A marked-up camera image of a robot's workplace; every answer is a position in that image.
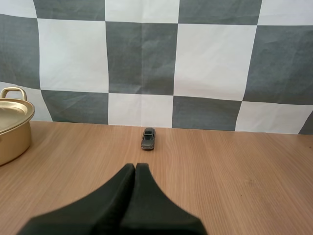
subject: cooking pot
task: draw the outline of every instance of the cooking pot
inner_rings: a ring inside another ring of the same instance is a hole
[[[21,99],[6,98],[8,92],[21,92]],[[28,149],[31,143],[29,121],[35,107],[27,101],[19,87],[4,88],[0,93],[0,165],[5,164]]]

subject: metal handle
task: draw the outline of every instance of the metal handle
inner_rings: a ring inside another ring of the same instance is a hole
[[[27,100],[26,92],[22,88],[19,88],[19,87],[4,88],[0,93],[0,98],[5,98],[6,94],[8,94],[8,92],[21,92],[22,93],[22,100]]]

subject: pot lid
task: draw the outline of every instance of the pot lid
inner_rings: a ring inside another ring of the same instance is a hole
[[[20,91],[22,99],[5,98],[9,91]],[[26,93],[18,87],[4,88],[0,93],[0,134],[27,121],[35,113],[35,107],[27,101]]]

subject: checkered backdrop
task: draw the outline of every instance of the checkered backdrop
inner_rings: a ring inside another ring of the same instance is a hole
[[[0,0],[8,86],[33,120],[313,134],[313,1]]]

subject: miniature car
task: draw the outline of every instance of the miniature car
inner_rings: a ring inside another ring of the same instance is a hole
[[[154,128],[148,127],[142,135],[141,148],[151,150],[155,148],[156,131]]]

